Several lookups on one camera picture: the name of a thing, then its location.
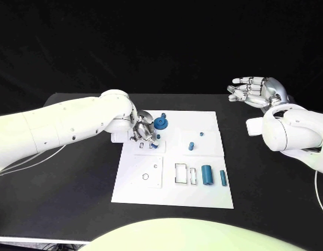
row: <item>white robotic arm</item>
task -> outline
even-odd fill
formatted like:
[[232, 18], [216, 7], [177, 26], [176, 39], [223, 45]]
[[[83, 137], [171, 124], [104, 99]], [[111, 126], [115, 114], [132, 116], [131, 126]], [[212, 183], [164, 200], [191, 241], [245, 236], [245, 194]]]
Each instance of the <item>white robotic arm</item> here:
[[289, 103], [285, 89], [273, 78], [243, 77], [229, 86], [230, 101], [243, 101], [265, 112], [246, 121], [250, 136], [262, 135], [272, 151], [301, 160], [323, 173], [323, 114]]
[[137, 113], [125, 92], [108, 90], [98, 97], [60, 102], [40, 109], [0, 116], [0, 171], [14, 161], [96, 135], [142, 129], [138, 139], [157, 145], [151, 121]]

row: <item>white cable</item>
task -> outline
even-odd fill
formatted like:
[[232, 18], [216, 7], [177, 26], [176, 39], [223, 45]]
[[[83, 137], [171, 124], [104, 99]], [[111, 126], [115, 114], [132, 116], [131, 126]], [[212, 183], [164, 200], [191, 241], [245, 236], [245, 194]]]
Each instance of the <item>white cable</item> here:
[[315, 191], [315, 197], [317, 197], [317, 200], [318, 200], [318, 204], [320, 204], [320, 207], [321, 207], [321, 210], [323, 210], [323, 205], [321, 205], [318, 191], [317, 191], [317, 170], [315, 170], [315, 174], [314, 174], [314, 191]]
[[29, 162], [32, 159], [34, 159], [42, 153], [43, 153], [43, 152], [37, 153], [33, 157], [30, 157], [30, 158], [29, 158], [27, 160], [24, 160], [23, 162], [20, 162], [20, 163], [17, 163], [16, 165], [13, 165], [13, 166], [4, 168], [4, 169], [1, 170], [1, 172], [7, 171], [9, 169], [13, 169], [14, 167], [17, 167], [17, 166], [23, 165], [24, 163], [27, 163], [27, 162]]
[[56, 155], [56, 153], [63, 149], [63, 147], [45, 159], [45, 160], [42, 160], [40, 162], [37, 162], [37, 163], [34, 163], [33, 165], [30, 165], [30, 166], [26, 166], [26, 167], [23, 167], [23, 168], [20, 168], [20, 169], [17, 169], [17, 170], [13, 170], [13, 171], [9, 171], [9, 172], [4, 172], [4, 173], [1, 173], [0, 174], [0, 176], [3, 176], [4, 174], [10, 174], [10, 173], [13, 173], [13, 172], [16, 172], [16, 171], [20, 171], [20, 170], [24, 170], [24, 169], [27, 169], [27, 168], [30, 168], [30, 167], [33, 167], [33, 166], [36, 166], [37, 164], [40, 164], [42, 162], [45, 162], [52, 156], [55, 156]]

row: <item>table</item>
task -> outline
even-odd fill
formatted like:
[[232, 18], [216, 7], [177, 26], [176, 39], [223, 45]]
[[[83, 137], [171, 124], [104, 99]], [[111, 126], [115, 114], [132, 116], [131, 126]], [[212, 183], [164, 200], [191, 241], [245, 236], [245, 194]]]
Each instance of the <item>table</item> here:
[[[45, 105], [99, 94], [53, 94]], [[0, 178], [0, 236], [91, 241], [115, 228], [157, 218], [222, 222], [308, 250], [323, 250], [323, 211], [314, 171], [249, 137], [245, 121], [259, 109], [227, 95], [129, 94], [137, 109], [214, 111], [235, 209], [111, 203], [121, 144], [99, 133], [40, 165]], [[39, 160], [56, 150], [45, 153]], [[323, 202], [323, 174], [318, 174]]]

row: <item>white board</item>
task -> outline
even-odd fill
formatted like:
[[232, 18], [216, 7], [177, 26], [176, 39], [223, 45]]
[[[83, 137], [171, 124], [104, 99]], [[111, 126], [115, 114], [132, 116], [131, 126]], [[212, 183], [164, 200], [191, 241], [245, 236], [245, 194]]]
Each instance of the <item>white board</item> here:
[[[223, 187], [219, 175], [219, 171], [225, 170], [227, 179], [214, 112], [147, 112], [153, 118], [160, 117], [163, 112], [167, 115], [168, 126], [164, 130], [157, 130], [161, 140], [160, 149], [150, 149], [148, 142], [144, 142], [140, 148], [142, 141], [124, 143], [111, 201], [232, 209], [229, 180], [227, 186]], [[190, 142], [194, 142], [193, 151], [187, 149]], [[153, 168], [154, 163], [157, 166], [161, 165], [160, 169]], [[186, 164], [186, 184], [174, 182], [176, 164]], [[210, 186], [203, 185], [201, 165], [212, 167], [213, 185]], [[196, 169], [196, 185], [190, 184], [190, 178], [193, 178], [190, 168]], [[142, 180], [142, 174], [147, 172], [151, 174], [148, 182], [148, 179]]]

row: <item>robotic hand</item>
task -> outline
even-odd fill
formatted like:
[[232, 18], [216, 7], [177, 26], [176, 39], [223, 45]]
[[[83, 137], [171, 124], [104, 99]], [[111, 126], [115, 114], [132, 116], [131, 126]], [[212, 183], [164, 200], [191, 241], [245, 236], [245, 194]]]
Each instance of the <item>robotic hand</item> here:
[[272, 151], [301, 160], [323, 173], [323, 114], [291, 104], [281, 83], [272, 78], [242, 77], [227, 86], [229, 101], [260, 108], [262, 117], [246, 121], [249, 136], [262, 135]]
[[158, 145], [153, 117], [138, 111], [125, 92], [108, 90], [96, 97], [73, 99], [40, 109], [0, 116], [0, 171], [14, 161], [106, 131], [132, 128], [134, 140]]

